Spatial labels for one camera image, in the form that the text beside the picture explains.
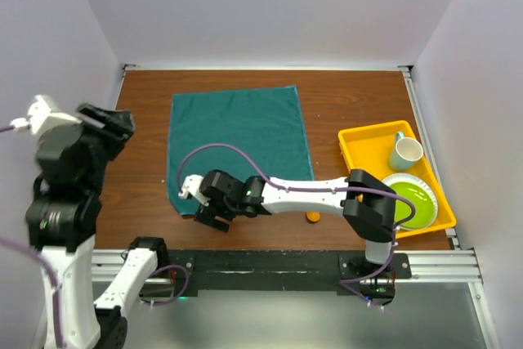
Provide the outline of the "teal cloth napkin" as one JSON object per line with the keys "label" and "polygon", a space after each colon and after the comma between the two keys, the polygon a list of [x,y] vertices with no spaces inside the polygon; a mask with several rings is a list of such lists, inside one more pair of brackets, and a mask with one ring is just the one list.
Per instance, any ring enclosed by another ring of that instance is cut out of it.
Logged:
{"label": "teal cloth napkin", "polygon": [[188,175],[219,169],[244,181],[256,163],[269,177],[313,180],[297,88],[173,95],[167,160],[168,198],[182,216],[198,208],[196,200],[178,195]]}

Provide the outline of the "orange plastic spoon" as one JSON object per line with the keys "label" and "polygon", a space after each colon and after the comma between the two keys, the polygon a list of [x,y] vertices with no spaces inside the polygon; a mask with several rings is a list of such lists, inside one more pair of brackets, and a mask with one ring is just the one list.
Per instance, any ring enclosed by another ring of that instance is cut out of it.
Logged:
{"label": "orange plastic spoon", "polygon": [[310,223],[316,223],[320,220],[321,216],[318,212],[307,212],[306,219]]}

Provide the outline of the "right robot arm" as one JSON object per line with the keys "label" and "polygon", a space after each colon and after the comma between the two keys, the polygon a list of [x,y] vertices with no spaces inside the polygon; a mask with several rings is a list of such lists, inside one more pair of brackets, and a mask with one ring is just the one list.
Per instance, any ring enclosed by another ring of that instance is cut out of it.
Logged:
{"label": "right robot arm", "polygon": [[343,217],[365,241],[366,272],[381,278],[393,267],[390,253],[397,193],[363,170],[328,181],[260,176],[240,181],[214,170],[186,177],[180,195],[199,202],[197,221],[224,232],[237,216],[316,212]]}

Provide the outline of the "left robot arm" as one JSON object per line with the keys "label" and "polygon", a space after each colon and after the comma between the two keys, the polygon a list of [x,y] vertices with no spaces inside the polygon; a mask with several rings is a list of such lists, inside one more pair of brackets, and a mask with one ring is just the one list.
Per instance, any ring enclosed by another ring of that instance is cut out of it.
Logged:
{"label": "left robot arm", "polygon": [[92,255],[105,170],[136,131],[132,113],[81,104],[70,115],[38,96],[27,121],[37,139],[40,173],[25,220],[48,278],[45,346],[121,348],[141,288],[169,268],[164,240],[138,237],[107,291],[93,297]]}

